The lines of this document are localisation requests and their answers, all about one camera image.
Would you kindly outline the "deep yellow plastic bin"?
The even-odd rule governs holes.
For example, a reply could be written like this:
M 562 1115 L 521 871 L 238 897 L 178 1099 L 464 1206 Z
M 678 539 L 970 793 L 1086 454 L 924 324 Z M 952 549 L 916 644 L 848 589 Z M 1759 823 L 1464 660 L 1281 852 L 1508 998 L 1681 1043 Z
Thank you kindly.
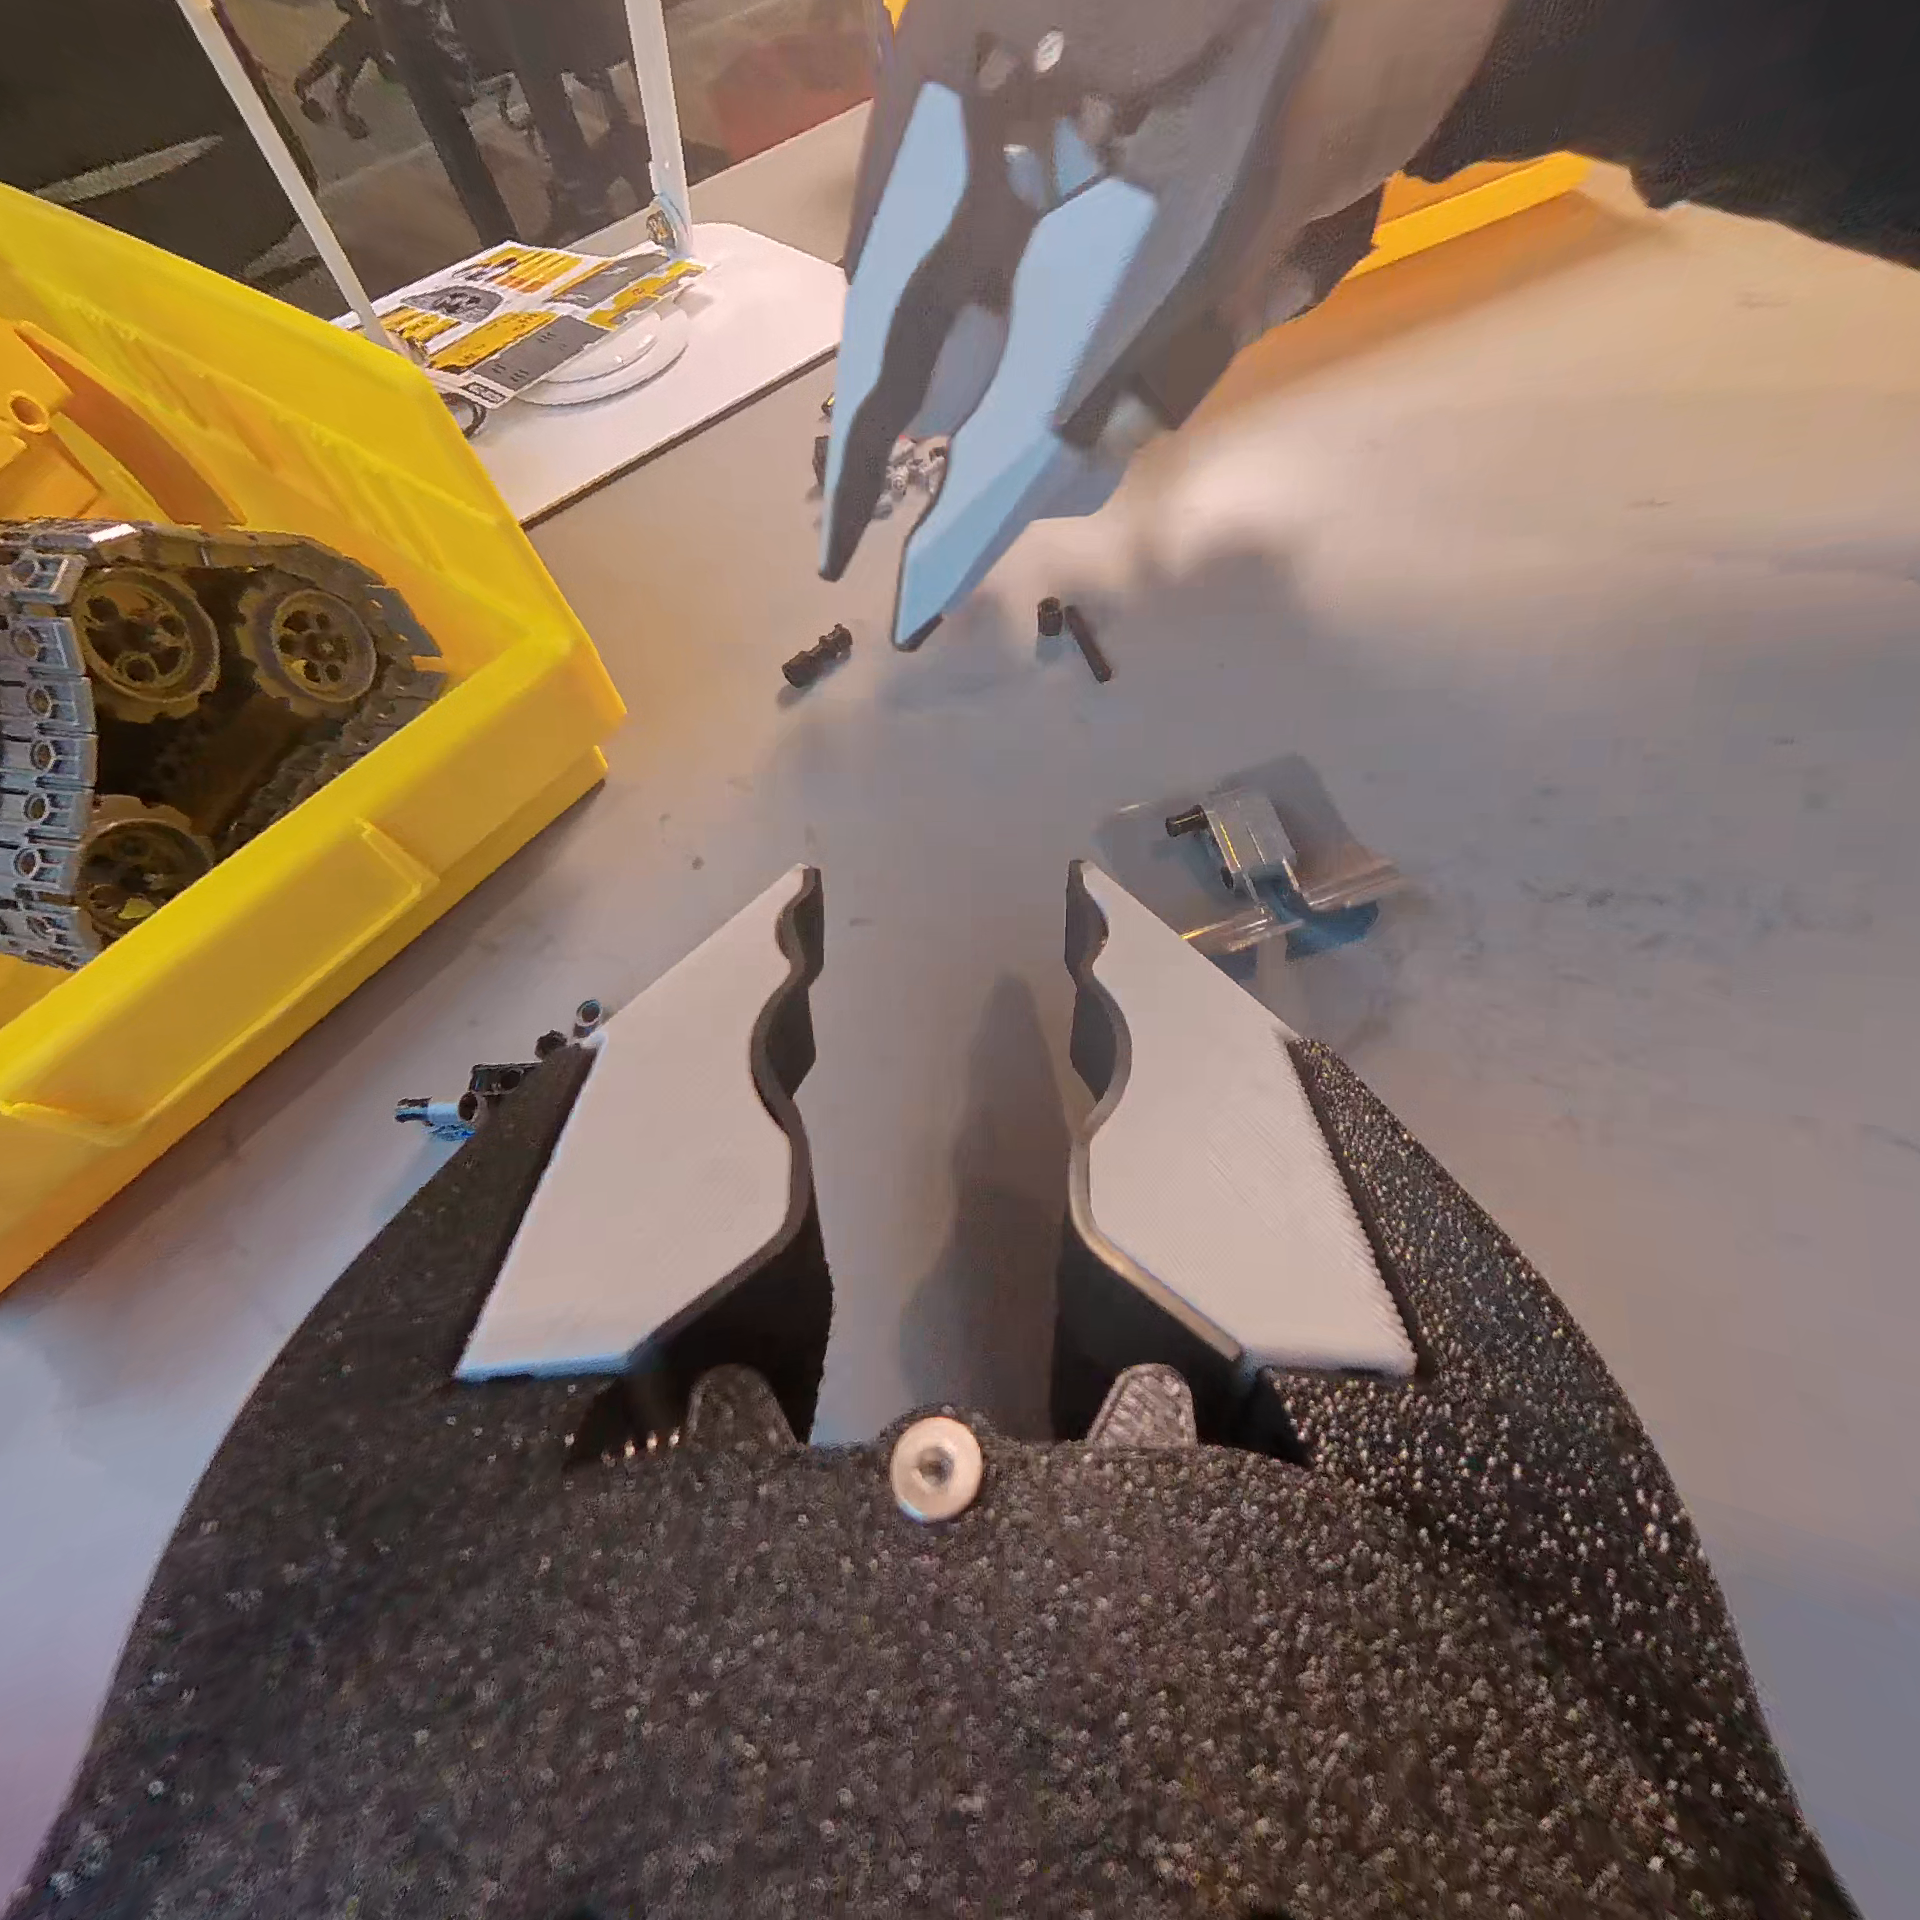
M 136 1172 L 608 770 L 612 682 L 426 382 L 197 263 L 5 187 L 5 323 L 49 335 L 209 479 L 104 514 L 312 537 L 439 644 L 418 721 L 77 972 L 5 959 L 2 1276 Z

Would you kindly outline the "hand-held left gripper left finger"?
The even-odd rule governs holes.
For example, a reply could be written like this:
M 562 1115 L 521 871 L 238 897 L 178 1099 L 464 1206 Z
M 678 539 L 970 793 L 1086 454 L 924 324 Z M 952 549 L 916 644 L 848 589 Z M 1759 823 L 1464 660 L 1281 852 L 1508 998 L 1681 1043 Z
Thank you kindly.
M 810 1438 L 831 1270 L 797 1095 L 823 964 L 825 877 L 797 863 L 591 1034 L 461 1383 L 609 1383 L 647 1445 L 738 1369 Z

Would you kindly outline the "small black connector pieces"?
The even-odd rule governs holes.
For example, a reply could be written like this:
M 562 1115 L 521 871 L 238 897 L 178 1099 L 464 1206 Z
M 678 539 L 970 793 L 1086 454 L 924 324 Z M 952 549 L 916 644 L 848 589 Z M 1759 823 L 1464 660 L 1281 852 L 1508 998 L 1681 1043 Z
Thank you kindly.
M 578 1002 L 566 1028 L 549 1028 L 534 1039 L 528 1060 L 478 1063 L 468 1073 L 466 1091 L 453 1097 L 409 1095 L 392 1103 L 392 1121 L 414 1126 L 439 1146 L 464 1146 L 479 1133 L 495 1109 L 534 1073 L 562 1052 L 590 1043 L 608 1017 L 600 998 Z

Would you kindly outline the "silver panel toy piece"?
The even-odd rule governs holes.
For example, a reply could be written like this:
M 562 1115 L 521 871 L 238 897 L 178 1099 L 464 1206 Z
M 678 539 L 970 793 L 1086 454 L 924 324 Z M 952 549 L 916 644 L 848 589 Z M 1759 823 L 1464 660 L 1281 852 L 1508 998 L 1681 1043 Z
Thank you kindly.
M 1289 959 L 1354 945 L 1407 884 L 1295 751 L 1120 807 L 1090 846 L 1120 886 L 1220 964 L 1270 942 Z

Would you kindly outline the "yellow tracked toy robot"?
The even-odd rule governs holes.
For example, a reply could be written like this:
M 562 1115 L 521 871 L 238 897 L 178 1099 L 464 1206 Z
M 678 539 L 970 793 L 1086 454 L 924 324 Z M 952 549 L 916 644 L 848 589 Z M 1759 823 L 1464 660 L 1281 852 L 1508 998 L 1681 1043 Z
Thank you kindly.
M 418 721 L 441 649 L 312 537 L 225 502 L 49 335 L 5 323 L 2 956 L 77 972 Z

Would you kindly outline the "yellow black sticker sheet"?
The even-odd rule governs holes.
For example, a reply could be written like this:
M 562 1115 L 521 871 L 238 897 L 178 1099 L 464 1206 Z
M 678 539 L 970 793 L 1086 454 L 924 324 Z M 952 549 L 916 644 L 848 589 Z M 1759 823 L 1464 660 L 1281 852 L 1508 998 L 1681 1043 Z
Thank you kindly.
M 709 268 L 657 244 L 597 257 L 508 242 L 415 278 L 372 309 L 444 397 L 494 411 L 677 301 Z

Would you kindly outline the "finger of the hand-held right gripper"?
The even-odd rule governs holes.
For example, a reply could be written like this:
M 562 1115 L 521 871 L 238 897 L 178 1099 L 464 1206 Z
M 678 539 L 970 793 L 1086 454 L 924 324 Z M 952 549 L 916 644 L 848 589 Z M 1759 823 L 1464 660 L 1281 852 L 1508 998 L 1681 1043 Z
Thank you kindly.
M 846 574 L 900 439 L 946 444 L 943 484 L 900 562 L 904 583 L 973 586 L 977 420 L 992 395 L 992 109 L 928 81 L 900 126 L 848 281 L 823 465 L 823 575 Z
M 1153 201 L 1130 182 L 1082 187 L 1031 231 L 1006 316 L 970 303 L 951 324 L 904 429 L 943 442 L 946 459 L 903 545 L 895 649 L 916 649 L 1028 523 L 1101 491 L 1055 414 L 1152 220 Z

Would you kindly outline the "person's right forearm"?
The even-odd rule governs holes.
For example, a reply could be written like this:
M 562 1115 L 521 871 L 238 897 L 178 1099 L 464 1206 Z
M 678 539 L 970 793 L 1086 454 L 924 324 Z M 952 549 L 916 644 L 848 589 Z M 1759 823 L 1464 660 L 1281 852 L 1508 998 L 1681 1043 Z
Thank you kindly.
M 1577 154 L 1650 206 L 1916 242 L 1916 2 L 1518 2 L 1407 172 Z

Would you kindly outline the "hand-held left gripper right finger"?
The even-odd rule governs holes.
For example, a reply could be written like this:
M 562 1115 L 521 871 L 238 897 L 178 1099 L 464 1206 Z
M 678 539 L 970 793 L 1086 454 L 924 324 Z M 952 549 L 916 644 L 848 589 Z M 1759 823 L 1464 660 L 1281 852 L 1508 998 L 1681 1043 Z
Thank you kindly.
M 1418 1340 L 1304 1039 L 1090 860 L 1069 863 L 1069 1139 L 1049 1422 L 1169 1369 L 1200 1439 L 1295 1445 L 1281 1386 L 1405 1386 Z

